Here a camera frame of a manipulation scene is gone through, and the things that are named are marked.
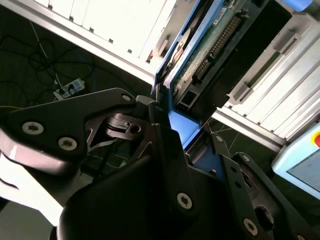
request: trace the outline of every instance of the mounting hole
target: mounting hole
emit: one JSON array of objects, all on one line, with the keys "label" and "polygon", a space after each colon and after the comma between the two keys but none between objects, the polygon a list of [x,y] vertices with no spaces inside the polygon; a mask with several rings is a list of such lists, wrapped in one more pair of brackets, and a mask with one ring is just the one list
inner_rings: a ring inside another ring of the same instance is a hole
[{"label": "mounting hole", "polygon": [[236,173],[236,172],[237,172],[237,169],[235,169],[233,166],[232,166],[232,167],[230,167],[230,168],[231,168],[232,172],[234,172],[234,173]]},{"label": "mounting hole", "polygon": [[134,125],[130,128],[130,133],[136,134],[141,131],[141,127],[138,125]]},{"label": "mounting hole", "polygon": [[126,101],[131,101],[131,97],[129,97],[128,95],[126,94],[122,94],[122,98]]},{"label": "mounting hole", "polygon": [[59,147],[66,151],[72,151],[77,148],[77,142],[71,137],[62,137],[58,141]]},{"label": "mounting hole", "polygon": [[29,135],[39,135],[44,132],[44,126],[36,121],[27,121],[22,125],[22,131]]},{"label": "mounting hole", "polygon": [[234,184],[236,185],[237,188],[239,188],[239,189],[242,188],[242,186],[239,182],[235,181]]},{"label": "mounting hole", "polygon": [[270,231],[274,228],[274,218],[270,211],[263,205],[259,205],[254,209],[256,218],[258,219],[261,227],[266,231]]},{"label": "mounting hole", "polygon": [[249,233],[251,233],[251,235],[253,236],[257,236],[258,235],[258,229],[257,226],[254,224],[253,221],[251,221],[249,218],[245,218],[243,220],[243,225],[244,227],[247,229],[247,231]]},{"label": "mounting hole", "polygon": [[192,200],[187,194],[180,192],[177,194],[176,199],[181,207],[187,210],[191,209]]}]

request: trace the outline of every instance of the metal slot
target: metal slot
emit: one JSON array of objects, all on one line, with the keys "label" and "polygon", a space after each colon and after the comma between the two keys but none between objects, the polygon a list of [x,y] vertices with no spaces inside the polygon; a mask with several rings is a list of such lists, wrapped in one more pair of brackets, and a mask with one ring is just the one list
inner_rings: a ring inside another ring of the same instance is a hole
[{"label": "metal slot", "polygon": [[193,93],[192,91],[188,91],[186,94],[185,94],[185,96],[183,97],[183,99],[182,99],[182,102],[184,103],[184,104],[186,104],[186,105],[190,105],[193,101],[194,101],[194,99],[196,98],[196,94],[195,93]]},{"label": "metal slot", "polygon": [[252,78],[250,82],[247,83],[247,86],[251,88],[258,79],[261,78],[264,73],[270,69],[270,67],[275,63],[275,61],[278,59],[278,57],[281,56],[281,53],[276,51],[274,54],[269,58],[269,60],[261,67],[261,69],[256,73],[256,75]]}]

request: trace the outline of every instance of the dark floor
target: dark floor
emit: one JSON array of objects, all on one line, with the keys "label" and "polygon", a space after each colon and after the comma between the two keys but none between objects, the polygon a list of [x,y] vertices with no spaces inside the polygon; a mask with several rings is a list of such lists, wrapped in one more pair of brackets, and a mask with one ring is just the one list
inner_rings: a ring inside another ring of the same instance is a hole
[{"label": "dark floor", "polygon": [[[83,49],[70,50],[76,47],[73,43],[42,27],[37,25],[34,27],[49,59],[54,63],[62,85],[81,78],[86,83],[85,91],[89,93],[94,90],[122,88],[134,96],[149,95],[151,91],[149,84],[92,56]],[[34,65],[32,61],[33,57],[37,57],[35,53],[39,53],[40,49],[30,22],[0,6],[0,37],[0,116],[13,110],[13,108],[3,106],[24,108],[52,102],[55,99],[52,90],[57,89],[55,84],[51,84],[50,75],[53,75],[54,72],[48,67],[49,73],[47,73],[38,68],[38,65]],[[96,67],[94,74],[91,74],[84,61],[92,67],[93,59],[98,68]],[[214,122],[211,127],[214,132],[218,131],[218,134],[224,138],[232,154],[236,152],[249,154],[291,203],[304,214],[312,226],[320,225],[318,217],[307,213],[319,208],[319,201],[273,175],[271,162],[275,157],[274,152],[219,122]],[[126,158],[127,148],[125,144],[119,147],[117,153],[110,158],[110,162],[119,165]],[[99,158],[103,157],[103,152],[97,150],[92,155],[93,157],[88,157],[85,162],[97,169],[102,161]],[[108,173],[111,170],[112,167],[107,165],[104,172]]]}]

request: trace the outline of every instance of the black connector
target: black connector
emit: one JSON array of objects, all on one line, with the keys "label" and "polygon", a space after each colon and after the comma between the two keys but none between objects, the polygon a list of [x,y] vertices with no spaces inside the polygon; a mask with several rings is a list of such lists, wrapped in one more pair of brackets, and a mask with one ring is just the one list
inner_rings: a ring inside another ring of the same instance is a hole
[{"label": "black connector", "polygon": [[70,84],[70,85],[68,86],[68,93],[70,94],[70,96],[73,95],[73,94],[70,92],[72,89],[75,89],[75,86],[74,86],[73,84]]}]

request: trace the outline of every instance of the black metal bracket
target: black metal bracket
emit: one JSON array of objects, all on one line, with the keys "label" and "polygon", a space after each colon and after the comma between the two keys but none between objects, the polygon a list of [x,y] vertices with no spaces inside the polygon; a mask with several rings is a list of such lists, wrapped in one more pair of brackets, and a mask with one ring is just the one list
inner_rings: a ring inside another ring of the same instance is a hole
[{"label": "black metal bracket", "polygon": [[74,173],[88,149],[114,141],[106,134],[95,141],[103,122],[129,114],[135,106],[130,93],[114,88],[13,111],[1,124],[2,140],[11,143],[1,144],[0,150],[10,157],[15,146],[12,161],[46,173]]}]

